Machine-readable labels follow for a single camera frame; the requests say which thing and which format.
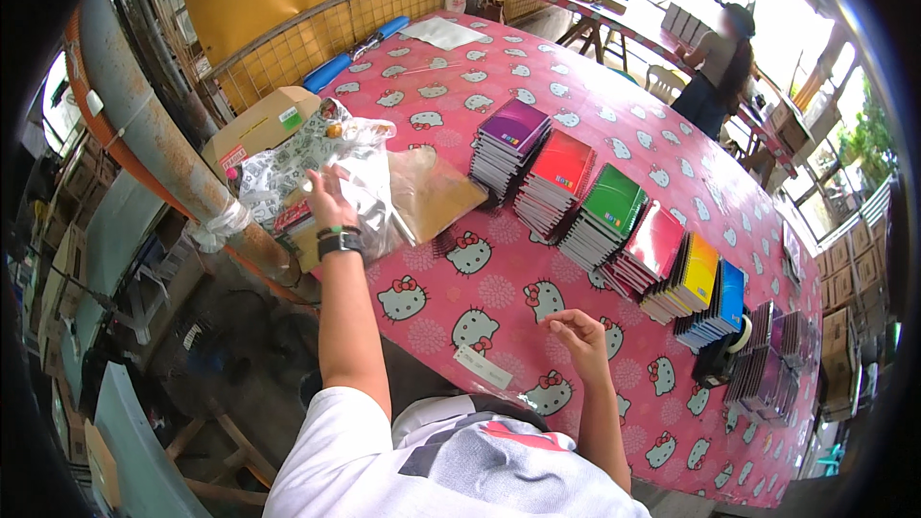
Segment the tree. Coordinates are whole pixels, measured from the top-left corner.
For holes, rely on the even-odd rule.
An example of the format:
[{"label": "tree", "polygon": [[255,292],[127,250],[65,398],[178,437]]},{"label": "tree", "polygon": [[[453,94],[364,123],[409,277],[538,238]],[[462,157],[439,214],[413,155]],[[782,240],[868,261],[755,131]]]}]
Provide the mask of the tree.
[{"label": "tree", "polygon": [[886,113],[874,99],[867,75],[863,76],[864,103],[858,112],[858,124],[853,131],[839,129],[841,160],[844,166],[860,161],[860,171],[869,191],[880,187],[889,174],[898,167],[898,158],[892,150]]}]

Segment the woman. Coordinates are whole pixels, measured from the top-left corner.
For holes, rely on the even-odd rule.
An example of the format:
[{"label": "woman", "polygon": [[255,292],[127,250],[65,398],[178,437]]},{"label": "woman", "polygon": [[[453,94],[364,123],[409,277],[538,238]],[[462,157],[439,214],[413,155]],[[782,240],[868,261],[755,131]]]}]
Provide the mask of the woman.
[{"label": "woman", "polygon": [[678,46],[675,54],[692,69],[704,65],[691,79],[672,108],[693,122],[714,141],[726,114],[736,114],[739,94],[752,71],[754,18],[740,4],[731,2],[720,13],[720,33],[701,36],[697,48],[686,52]]},{"label": "woman", "polygon": [[[323,231],[322,390],[310,400],[264,516],[645,516],[630,498],[604,327],[578,310],[540,327],[569,349],[584,392],[576,443],[494,397],[426,398],[390,427],[380,336],[357,217],[326,168],[308,197]],[[550,378],[548,387],[555,383]]]}]

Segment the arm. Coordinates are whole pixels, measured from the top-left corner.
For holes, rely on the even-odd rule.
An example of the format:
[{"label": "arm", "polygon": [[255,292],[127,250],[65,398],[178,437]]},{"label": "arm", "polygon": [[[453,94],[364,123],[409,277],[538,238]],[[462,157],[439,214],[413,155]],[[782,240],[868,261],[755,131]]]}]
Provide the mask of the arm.
[{"label": "arm", "polygon": [[576,373],[585,385],[579,453],[604,470],[629,495],[630,467],[621,438],[617,393],[608,370],[604,326],[581,310],[547,315],[541,325],[567,346]]},{"label": "arm", "polygon": [[[341,171],[324,168],[323,177],[307,171],[313,190],[307,197],[319,228],[357,223],[342,197]],[[348,386],[374,399],[390,418],[390,386],[371,307],[361,255],[331,252],[322,261],[323,290],[319,316],[319,372],[323,388]]]}]

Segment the hello kitty print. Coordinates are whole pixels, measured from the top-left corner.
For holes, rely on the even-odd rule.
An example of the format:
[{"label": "hello kitty print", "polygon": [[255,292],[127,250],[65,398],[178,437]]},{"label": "hello kitty print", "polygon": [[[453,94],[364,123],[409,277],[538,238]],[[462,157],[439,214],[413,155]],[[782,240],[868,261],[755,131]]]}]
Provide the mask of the hello kitty print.
[{"label": "hello kitty print", "polygon": [[[477,22],[456,17],[461,24]],[[320,95],[339,92],[356,116],[392,121],[397,135],[388,141],[391,151],[428,145],[464,173],[478,125],[518,98],[593,145],[598,159],[592,175],[611,163],[718,248],[743,271],[747,305],[792,301],[812,309],[821,324],[818,289],[797,293],[783,272],[775,233],[782,234],[781,217],[788,213],[730,156],[593,60],[507,26],[481,30],[488,40],[453,51],[389,38]],[[810,259],[804,267],[810,285],[817,271]],[[696,357],[674,340],[671,327],[652,323],[598,273],[583,271],[525,228],[510,208],[471,212],[439,237],[437,247],[402,248],[369,265],[366,275],[384,336],[460,388],[516,401],[573,437],[584,397],[580,380],[566,347],[538,323],[565,308],[597,318],[627,462],[637,478],[720,501],[777,506],[777,493],[785,491],[805,452],[799,426],[812,416],[803,413],[812,412],[814,381],[800,383],[797,428],[769,429],[727,409],[725,387],[708,389],[692,380]],[[457,363],[453,356],[461,347],[510,374],[508,387],[491,386]]]}]

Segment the yellow notebook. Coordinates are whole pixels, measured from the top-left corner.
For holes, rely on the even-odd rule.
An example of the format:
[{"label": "yellow notebook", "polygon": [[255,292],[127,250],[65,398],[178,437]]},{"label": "yellow notebook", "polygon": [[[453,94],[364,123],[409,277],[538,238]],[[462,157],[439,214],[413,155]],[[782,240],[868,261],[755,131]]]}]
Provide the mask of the yellow notebook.
[{"label": "yellow notebook", "polygon": [[710,305],[710,298],[713,296],[713,284],[717,280],[719,259],[720,254],[716,248],[708,245],[707,241],[697,233],[691,233],[685,280],[682,286],[707,306]]}]

